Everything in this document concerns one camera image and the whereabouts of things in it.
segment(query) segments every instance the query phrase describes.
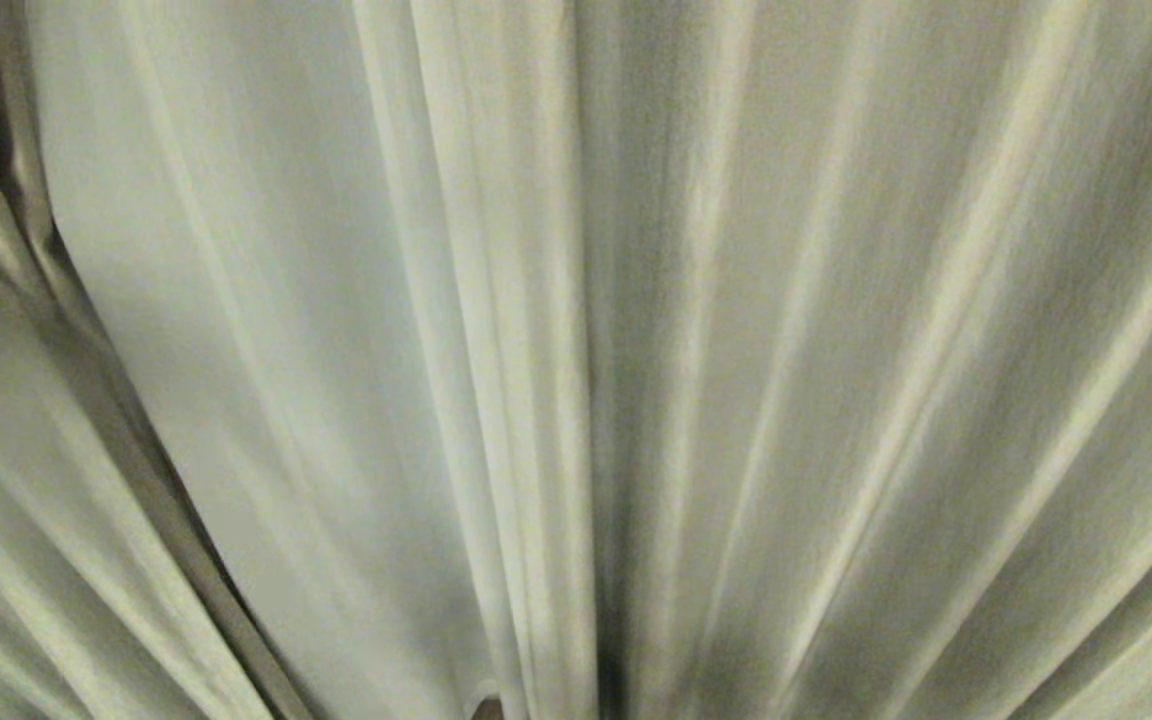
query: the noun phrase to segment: white curtain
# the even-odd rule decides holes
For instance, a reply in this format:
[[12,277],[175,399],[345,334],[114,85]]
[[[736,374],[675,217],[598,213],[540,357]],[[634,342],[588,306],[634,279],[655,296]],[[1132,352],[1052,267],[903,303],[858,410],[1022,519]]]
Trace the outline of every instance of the white curtain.
[[325,717],[1152,719],[1152,0],[31,10]]

